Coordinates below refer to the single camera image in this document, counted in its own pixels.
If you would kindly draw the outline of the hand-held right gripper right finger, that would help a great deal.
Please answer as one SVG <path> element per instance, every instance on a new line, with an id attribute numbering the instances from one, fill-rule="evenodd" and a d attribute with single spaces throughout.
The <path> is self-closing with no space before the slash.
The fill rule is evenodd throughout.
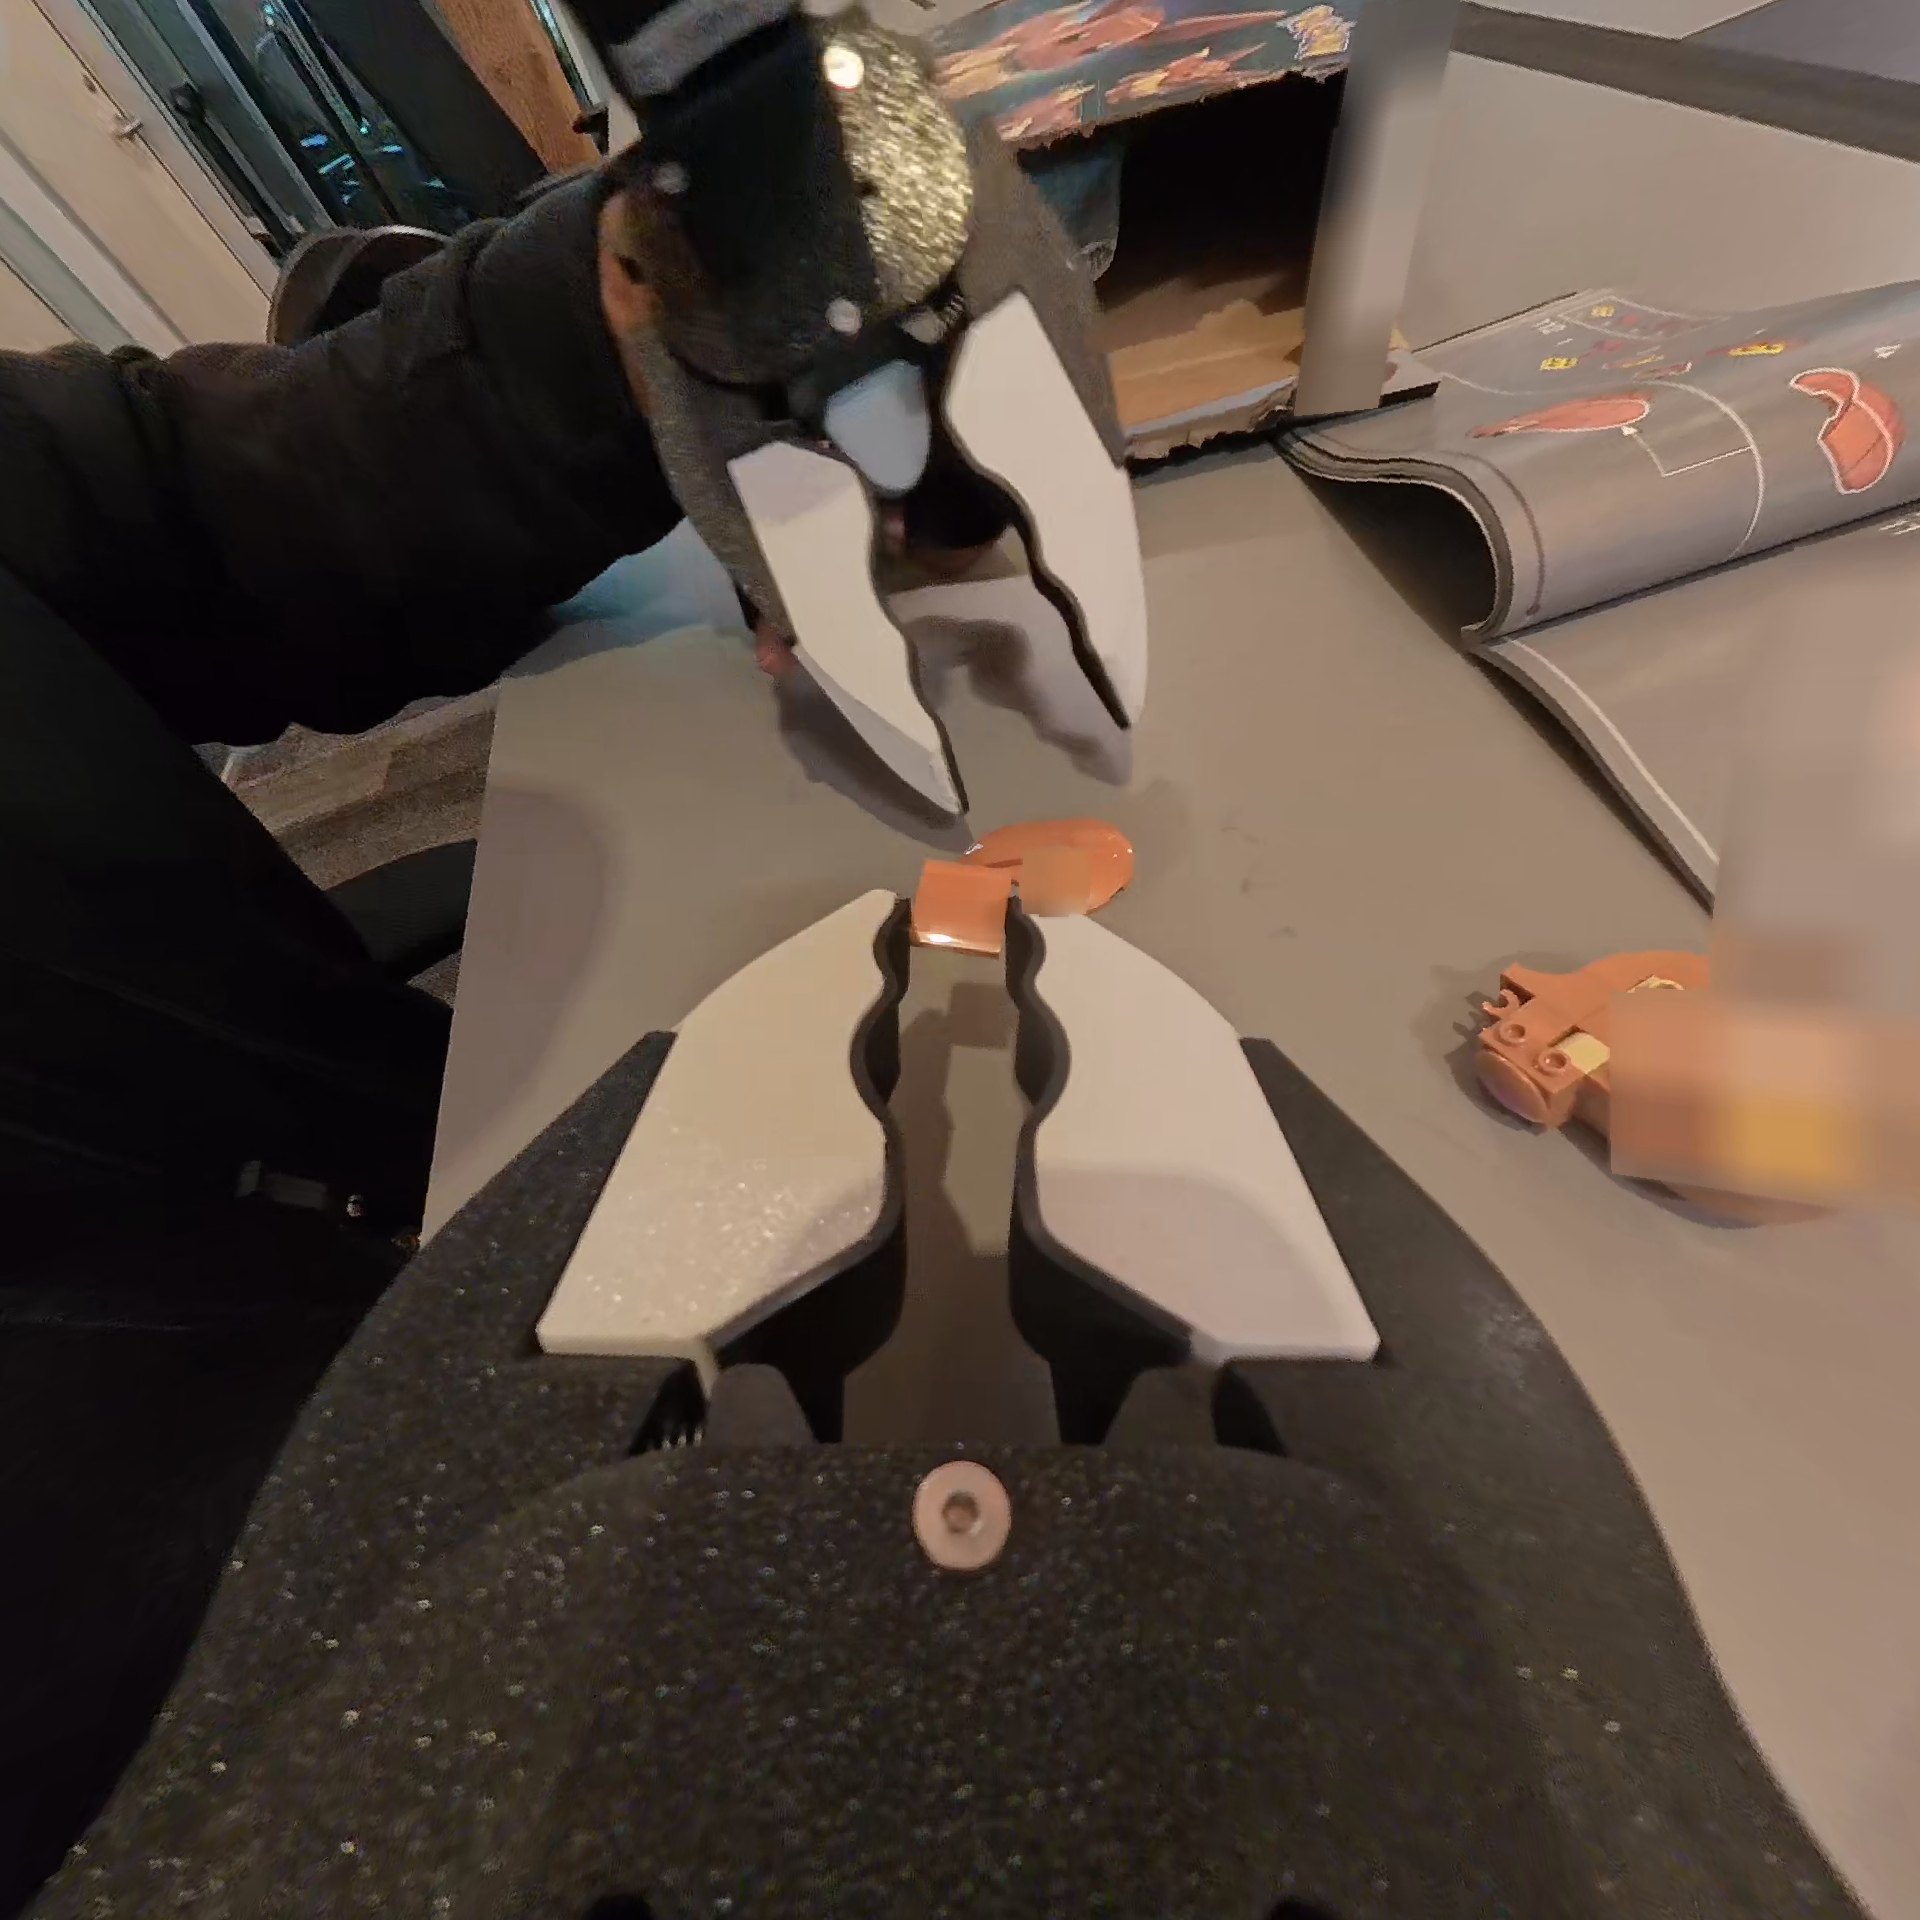
<path id="1" fill-rule="evenodd" d="M 1012 908 L 1025 1117 L 1010 1251 L 1207 1364 L 1369 1363 L 1380 1334 L 1234 1023 L 1094 918 Z"/>

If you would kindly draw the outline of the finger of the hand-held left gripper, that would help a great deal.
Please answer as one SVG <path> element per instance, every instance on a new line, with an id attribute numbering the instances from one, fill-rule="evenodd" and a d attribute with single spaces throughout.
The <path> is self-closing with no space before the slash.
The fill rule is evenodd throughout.
<path id="1" fill-rule="evenodd" d="M 1133 490 L 1028 295 L 965 326 L 945 375 L 945 428 L 1012 507 L 1025 571 L 1058 613 L 1079 674 L 1132 730 L 1148 686 Z"/>
<path id="2" fill-rule="evenodd" d="M 729 483 L 799 665 L 888 774 L 944 815 L 965 815 L 945 731 L 874 586 L 863 476 L 828 451 L 758 446 L 730 462 Z"/>

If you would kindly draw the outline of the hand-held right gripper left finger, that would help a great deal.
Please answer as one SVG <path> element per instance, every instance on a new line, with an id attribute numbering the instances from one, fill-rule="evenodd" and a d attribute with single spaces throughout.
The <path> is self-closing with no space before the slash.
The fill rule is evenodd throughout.
<path id="1" fill-rule="evenodd" d="M 895 1006 L 863 893 L 678 1023 L 541 1313 L 541 1354 L 721 1358 L 874 1245 L 888 1123 L 856 1042 Z"/>

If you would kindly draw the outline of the brown curved brick piece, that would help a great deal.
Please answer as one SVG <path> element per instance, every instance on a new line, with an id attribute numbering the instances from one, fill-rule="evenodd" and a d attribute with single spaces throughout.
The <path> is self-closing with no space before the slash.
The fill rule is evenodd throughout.
<path id="1" fill-rule="evenodd" d="M 1010 822 L 986 831 L 967 865 L 1010 876 L 1028 917 L 1089 917 L 1135 876 L 1133 841 L 1098 819 Z"/>

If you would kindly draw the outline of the grey desk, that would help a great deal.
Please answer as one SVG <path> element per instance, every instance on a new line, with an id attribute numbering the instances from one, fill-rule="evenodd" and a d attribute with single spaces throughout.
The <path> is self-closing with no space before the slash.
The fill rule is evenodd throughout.
<path id="1" fill-rule="evenodd" d="M 1700 910 L 1583 756 L 1441 637 L 1385 535 L 1265 449 L 1138 492 L 1151 681 L 937 684 L 973 828 L 1127 830 L 1110 921 L 1268 1038 L 1496 1261 L 1640 1478 L 1750 1732 L 1873 1915 L 1914 1915 L 1914 1217 L 1719 1229 L 1488 1111 L 1455 1046 L 1511 957 L 1677 949 Z M 777 707 L 688 535 L 508 679 L 478 837 L 437 1229 L 644 1031 L 856 893 L 922 819 Z M 848 1391 L 866 1438 L 1041 1436 L 1002 1229 L 1021 1101 L 1000 977 L 914 963 L 914 1278 Z"/>

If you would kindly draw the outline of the person's left hand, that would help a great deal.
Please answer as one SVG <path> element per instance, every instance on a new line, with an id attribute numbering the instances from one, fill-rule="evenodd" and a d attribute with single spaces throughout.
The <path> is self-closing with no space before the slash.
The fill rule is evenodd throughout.
<path id="1" fill-rule="evenodd" d="M 639 266 L 634 221 L 634 197 L 618 188 L 602 198 L 593 230 L 599 303 L 618 343 L 637 338 L 657 311 L 656 290 Z"/>

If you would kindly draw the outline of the cardboard box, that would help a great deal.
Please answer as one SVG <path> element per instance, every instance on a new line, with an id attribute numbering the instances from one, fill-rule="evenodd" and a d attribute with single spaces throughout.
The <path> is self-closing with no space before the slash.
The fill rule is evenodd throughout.
<path id="1" fill-rule="evenodd" d="M 1426 397 L 1401 332 L 1460 5 L 927 5 L 1094 275 L 1133 465 Z"/>

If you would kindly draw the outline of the round brown brick assembly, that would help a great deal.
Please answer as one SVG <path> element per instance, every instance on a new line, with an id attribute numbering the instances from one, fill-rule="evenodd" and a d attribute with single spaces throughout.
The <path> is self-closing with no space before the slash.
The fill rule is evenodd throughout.
<path id="1" fill-rule="evenodd" d="M 1480 1006 L 1480 1091 L 1538 1134 L 1702 1217 L 1768 1225 L 1914 1212 L 1914 1013 L 1750 951 L 1616 951 L 1505 967 Z"/>

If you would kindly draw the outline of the black office chair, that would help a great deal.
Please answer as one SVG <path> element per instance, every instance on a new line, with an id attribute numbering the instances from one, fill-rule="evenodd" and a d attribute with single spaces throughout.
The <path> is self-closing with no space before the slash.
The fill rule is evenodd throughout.
<path id="1" fill-rule="evenodd" d="M 389 279 L 444 251 L 444 233 L 383 225 L 309 233 L 281 262 L 266 315 L 270 346 L 300 346 L 372 311 Z"/>

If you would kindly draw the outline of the grey instruction booklet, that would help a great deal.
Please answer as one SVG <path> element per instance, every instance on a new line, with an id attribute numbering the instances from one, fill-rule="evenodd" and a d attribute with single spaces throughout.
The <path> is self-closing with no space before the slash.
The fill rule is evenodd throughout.
<path id="1" fill-rule="evenodd" d="M 1918 289 L 1750 313 L 1565 295 L 1423 349 L 1415 395 L 1286 431 L 1402 511 L 1455 645 L 1593 758 L 1711 900 L 1750 665 L 1854 573 L 1914 607 Z"/>

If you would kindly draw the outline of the white cabinet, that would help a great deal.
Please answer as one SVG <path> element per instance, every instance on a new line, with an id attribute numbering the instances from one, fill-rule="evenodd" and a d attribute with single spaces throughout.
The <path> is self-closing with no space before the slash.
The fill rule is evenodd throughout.
<path id="1" fill-rule="evenodd" d="M 82 5 L 1 5 L 1 346 L 260 343 L 256 225 Z"/>

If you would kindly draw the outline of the light grey table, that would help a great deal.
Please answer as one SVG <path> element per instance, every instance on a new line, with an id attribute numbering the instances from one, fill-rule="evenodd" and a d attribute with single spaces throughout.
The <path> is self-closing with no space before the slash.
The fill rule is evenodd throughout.
<path id="1" fill-rule="evenodd" d="M 1918 275 L 1914 5 L 1462 5 L 1402 332 Z"/>

